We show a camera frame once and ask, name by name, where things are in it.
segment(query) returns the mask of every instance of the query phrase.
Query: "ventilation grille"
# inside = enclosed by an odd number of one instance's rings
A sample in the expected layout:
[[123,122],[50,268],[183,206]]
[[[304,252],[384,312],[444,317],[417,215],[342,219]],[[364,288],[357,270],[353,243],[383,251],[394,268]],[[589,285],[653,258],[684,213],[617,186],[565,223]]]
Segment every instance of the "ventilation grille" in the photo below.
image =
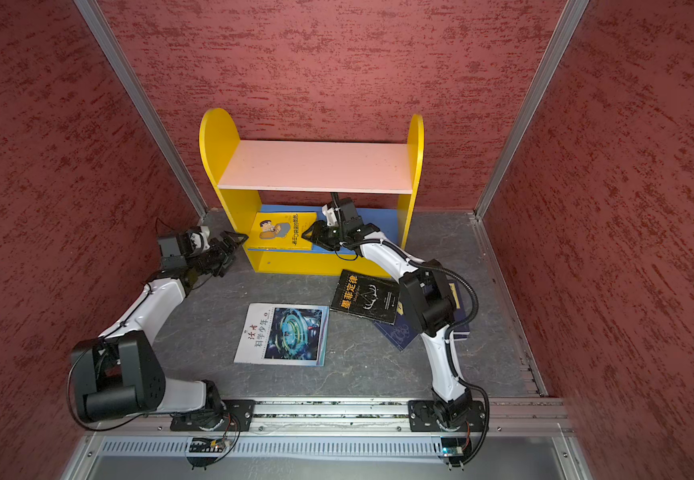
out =
[[304,457],[434,457],[438,438],[277,437],[241,438],[236,452],[243,456]]
[[[188,453],[191,437],[109,437],[100,456],[184,457],[211,456]],[[393,437],[241,437],[233,457],[295,458],[403,458],[438,459],[440,438]]]
[[183,457],[191,437],[109,437],[104,438],[102,456]]

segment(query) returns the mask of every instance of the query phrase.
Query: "aluminum frame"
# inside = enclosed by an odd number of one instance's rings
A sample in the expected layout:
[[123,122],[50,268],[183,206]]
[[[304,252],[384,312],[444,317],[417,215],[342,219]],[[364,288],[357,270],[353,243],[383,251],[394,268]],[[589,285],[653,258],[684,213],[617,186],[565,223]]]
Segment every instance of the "aluminum frame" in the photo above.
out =
[[538,395],[548,396],[550,392],[544,385],[542,375],[539,373],[536,360],[534,360],[532,348],[528,345],[523,325],[521,324],[520,318],[517,316],[515,303],[512,302],[512,296],[510,295],[510,290],[507,288],[505,277],[501,274],[499,261],[497,260],[494,248],[491,246],[491,241],[488,239],[485,225],[483,221],[478,219],[475,215],[471,216],[470,221],[472,229],[475,231],[475,238],[480,247],[481,255],[483,255],[486,261],[488,273],[491,275],[491,279],[494,280],[494,285],[497,290],[497,301],[499,302],[501,311],[504,312],[508,318],[507,329],[510,331],[510,337],[515,345],[514,350],[517,354],[517,360],[520,362],[520,368],[522,372],[526,372],[531,377]]
[[491,201],[494,200],[499,184],[505,177],[507,168],[510,166],[518,146],[520,146],[523,135],[526,133],[528,125],[532,122],[539,104],[542,102],[544,91],[547,90],[547,86],[550,84],[555,70],[561,62],[563,53],[566,52],[566,47],[568,47],[568,43],[571,41],[574,30],[576,30],[587,5],[588,0],[568,0],[564,6],[561,17],[558,19],[558,24],[555,25],[550,42],[544,50],[542,60],[539,62],[539,67],[534,74],[532,84],[528,87],[521,109],[517,112],[515,123],[507,135],[505,147],[501,150],[494,170],[491,172],[491,177],[488,179],[483,194],[477,201],[475,216],[478,219],[483,219],[486,210],[491,205]]
[[155,107],[152,106],[152,102],[144,92],[139,78],[136,77],[136,73],[131,68],[126,55],[122,52],[122,48],[117,42],[115,34],[112,33],[110,24],[104,18],[99,4],[96,3],[96,0],[74,0],[74,2],[80,10],[80,14],[83,15],[86,24],[88,24],[93,37],[99,43],[107,60],[112,65],[112,70],[117,74],[122,86],[128,92],[129,97],[131,97],[136,110],[139,110],[139,115],[141,115],[147,128],[150,129],[150,134],[152,134],[158,147],[160,147],[160,151],[171,166],[173,174],[177,176],[184,193],[187,194],[189,201],[192,202],[195,211],[202,219],[208,213],[208,205],[200,194],[197,185],[195,185],[195,180],[193,180],[192,175],[189,174],[187,167],[184,165],[182,157],[179,155],[179,150],[177,150],[177,147],[168,136],[168,131],[162,124]]
[[[457,436],[443,432],[411,432],[407,402],[409,397],[246,397],[257,402],[248,432],[252,438],[431,438]],[[491,398],[489,437],[549,437],[569,480],[590,477],[570,476],[583,465],[574,430],[568,421],[562,398]],[[183,438],[185,432],[169,430],[169,416],[137,418],[125,426],[84,436],[70,460],[62,480],[85,480],[100,449],[108,438]],[[102,422],[106,428],[120,420]],[[563,453],[572,456],[568,461]]]

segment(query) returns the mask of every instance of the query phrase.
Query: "blue shelf board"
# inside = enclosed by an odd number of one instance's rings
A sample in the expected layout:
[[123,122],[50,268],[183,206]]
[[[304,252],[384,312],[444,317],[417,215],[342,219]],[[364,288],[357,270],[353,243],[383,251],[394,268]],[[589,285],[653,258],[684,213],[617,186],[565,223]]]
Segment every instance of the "blue shelf board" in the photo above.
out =
[[[316,212],[318,220],[325,220],[325,216],[320,206],[301,206],[301,205],[262,205],[261,212],[274,214],[277,212]],[[393,208],[358,208],[358,215],[363,219],[364,224],[373,224],[379,227],[381,232],[390,239],[391,242],[398,243],[398,211]],[[263,248],[249,248],[249,250],[262,252],[296,252],[298,254],[334,254],[320,246],[313,245],[312,250],[266,250]],[[352,250],[342,248],[340,255],[351,255]]]

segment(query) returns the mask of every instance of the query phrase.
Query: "mounting plate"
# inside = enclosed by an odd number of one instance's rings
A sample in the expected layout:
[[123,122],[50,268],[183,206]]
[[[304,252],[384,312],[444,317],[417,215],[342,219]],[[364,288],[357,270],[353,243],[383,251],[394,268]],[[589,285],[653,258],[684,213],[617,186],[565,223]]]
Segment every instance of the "mounting plate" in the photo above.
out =
[[[256,405],[254,400],[223,400],[224,405],[227,408],[227,412],[231,413],[240,422],[240,431],[247,432],[253,420],[253,407]],[[227,427],[225,423],[226,418],[222,420],[222,423],[217,425],[217,430],[223,431]],[[174,416],[171,420],[171,431],[172,432],[203,432],[208,433],[206,430],[198,427],[197,423],[194,422],[194,417],[190,414],[185,413],[183,415]]]
[[[443,432],[438,426],[435,412],[432,410],[432,400],[409,400],[409,423],[412,432]],[[470,432],[482,432],[485,414],[483,402],[474,400],[473,409],[467,414],[467,423],[470,424]],[[467,425],[462,424],[457,432],[467,432]]]

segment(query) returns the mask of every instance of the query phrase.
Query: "orange wire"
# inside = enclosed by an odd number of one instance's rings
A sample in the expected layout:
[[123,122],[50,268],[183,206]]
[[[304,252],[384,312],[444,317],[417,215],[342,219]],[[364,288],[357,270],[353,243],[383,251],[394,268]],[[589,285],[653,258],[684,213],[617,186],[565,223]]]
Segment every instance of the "orange wire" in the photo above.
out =
[[465,452],[468,445],[470,445],[470,422],[467,422],[467,443],[465,444],[465,447],[461,450],[462,453]]
[[222,438],[227,437],[227,432],[229,432],[229,424],[232,422],[233,420],[229,417],[229,415],[227,415],[227,428],[224,429],[224,435],[222,436]]

